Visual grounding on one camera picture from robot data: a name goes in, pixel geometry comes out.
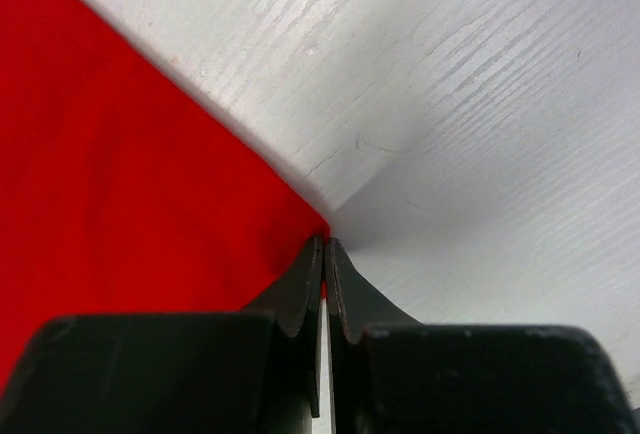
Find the red t shirt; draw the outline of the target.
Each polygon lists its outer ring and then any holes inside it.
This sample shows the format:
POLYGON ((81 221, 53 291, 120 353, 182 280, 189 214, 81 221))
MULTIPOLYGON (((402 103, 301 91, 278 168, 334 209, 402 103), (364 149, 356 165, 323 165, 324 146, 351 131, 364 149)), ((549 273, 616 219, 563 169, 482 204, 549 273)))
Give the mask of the red t shirt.
POLYGON ((64 315, 234 310, 326 221, 81 0, 1 0, 1 376, 64 315))

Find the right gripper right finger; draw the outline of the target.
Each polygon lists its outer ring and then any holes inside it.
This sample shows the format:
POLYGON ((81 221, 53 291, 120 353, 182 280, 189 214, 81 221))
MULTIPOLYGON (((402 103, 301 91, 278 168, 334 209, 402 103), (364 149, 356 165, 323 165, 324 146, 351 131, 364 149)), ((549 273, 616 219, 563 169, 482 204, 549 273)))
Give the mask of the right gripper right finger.
POLYGON ((324 251, 337 433, 635 433, 608 355, 560 325, 426 324, 324 251))

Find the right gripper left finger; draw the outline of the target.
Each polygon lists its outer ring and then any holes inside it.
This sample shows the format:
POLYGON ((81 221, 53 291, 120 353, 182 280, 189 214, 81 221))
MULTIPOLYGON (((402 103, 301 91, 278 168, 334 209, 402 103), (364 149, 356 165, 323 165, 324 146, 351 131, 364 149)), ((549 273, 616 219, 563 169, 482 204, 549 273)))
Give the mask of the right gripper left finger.
POLYGON ((236 312, 40 327, 1 397, 5 433, 307 433, 319 414, 323 240, 236 312))

